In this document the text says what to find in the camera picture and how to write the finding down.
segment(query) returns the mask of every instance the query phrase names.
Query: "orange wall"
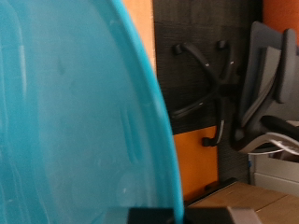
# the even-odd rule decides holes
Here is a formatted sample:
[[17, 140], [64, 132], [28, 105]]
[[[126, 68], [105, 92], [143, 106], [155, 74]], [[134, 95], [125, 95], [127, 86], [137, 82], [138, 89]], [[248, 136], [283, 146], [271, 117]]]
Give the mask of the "orange wall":
[[287, 28], [294, 29], [299, 44], [298, 0], [263, 0], [263, 22], [280, 32]]
[[204, 192], [205, 186], [218, 181], [216, 147], [202, 147], [203, 137], [213, 137], [215, 127], [175, 135], [184, 200]]

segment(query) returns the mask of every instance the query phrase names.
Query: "chair caster wheel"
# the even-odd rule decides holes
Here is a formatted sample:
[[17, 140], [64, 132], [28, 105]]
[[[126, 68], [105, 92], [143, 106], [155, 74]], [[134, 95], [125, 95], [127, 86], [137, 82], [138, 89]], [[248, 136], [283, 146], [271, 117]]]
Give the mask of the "chair caster wheel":
[[220, 40], [217, 42], [217, 49], [222, 50], [228, 47], [228, 42], [226, 40]]
[[177, 54], [177, 55], [179, 55], [179, 54], [181, 54], [181, 53], [183, 52], [183, 50], [181, 49], [180, 44], [175, 45], [175, 46], [173, 47], [173, 51], [174, 51], [174, 53]]
[[213, 138], [204, 137], [202, 139], [203, 147], [215, 147], [217, 143]]
[[208, 137], [204, 137], [202, 139], [202, 144], [203, 144], [203, 147], [211, 147], [211, 139], [208, 138]]

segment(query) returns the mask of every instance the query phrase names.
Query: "black office chair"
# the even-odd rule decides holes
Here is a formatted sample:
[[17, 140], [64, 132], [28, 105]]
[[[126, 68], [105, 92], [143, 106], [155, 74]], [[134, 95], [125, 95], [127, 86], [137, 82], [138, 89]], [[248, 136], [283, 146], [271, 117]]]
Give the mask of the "black office chair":
[[[226, 69], [224, 69], [224, 74], [228, 76], [234, 63], [229, 45], [225, 44], [225, 46], [230, 52]], [[262, 86], [263, 52], [268, 48], [281, 49], [281, 53], [275, 74], [272, 74], [273, 76]], [[206, 67], [205, 71], [210, 78], [212, 87], [206, 97], [192, 105], [173, 111], [170, 115], [173, 119], [186, 116], [199, 109], [207, 101], [214, 99], [219, 114], [217, 131], [213, 139], [203, 139], [203, 146], [215, 146], [221, 139], [224, 123], [223, 106], [219, 102], [229, 90], [236, 90], [237, 87], [225, 85], [221, 79], [216, 78], [209, 63], [195, 46], [181, 44], [175, 46], [175, 49], [176, 53], [181, 49], [190, 52], [204, 68]], [[248, 69], [242, 84], [242, 93], [231, 133], [231, 146], [234, 150], [253, 154], [287, 150], [293, 154], [299, 154], [298, 129], [283, 119], [266, 115], [268, 107], [275, 101], [284, 104], [289, 100], [293, 88], [296, 55], [294, 30], [288, 29], [282, 35], [262, 23], [254, 22], [252, 24]]]

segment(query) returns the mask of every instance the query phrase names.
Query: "floor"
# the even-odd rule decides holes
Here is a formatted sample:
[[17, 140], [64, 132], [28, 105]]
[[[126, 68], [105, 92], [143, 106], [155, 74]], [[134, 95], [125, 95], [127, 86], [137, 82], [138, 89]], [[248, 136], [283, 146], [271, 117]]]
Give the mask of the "floor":
[[[237, 82], [244, 74], [250, 25], [262, 19], [262, 0], [153, 0], [153, 11], [157, 78], [168, 110], [195, 101], [208, 88], [203, 71], [191, 56], [173, 54], [172, 46], [177, 43], [193, 42], [220, 73], [225, 52], [216, 50], [216, 42], [229, 40], [235, 52], [231, 82]], [[219, 180], [236, 177], [249, 182], [248, 157], [232, 151], [228, 143], [232, 108], [233, 104], [228, 101], [227, 124], [216, 164]], [[171, 124], [174, 134], [211, 127], [215, 125], [214, 106], [210, 104], [186, 118], [171, 120]]]

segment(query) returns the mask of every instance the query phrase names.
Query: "teal plastic container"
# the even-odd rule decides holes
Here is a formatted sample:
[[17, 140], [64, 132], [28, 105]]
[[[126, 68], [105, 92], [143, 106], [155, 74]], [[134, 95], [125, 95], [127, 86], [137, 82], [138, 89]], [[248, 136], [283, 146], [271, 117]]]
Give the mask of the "teal plastic container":
[[120, 0], [0, 0], [0, 47], [0, 223], [182, 220], [164, 100]]

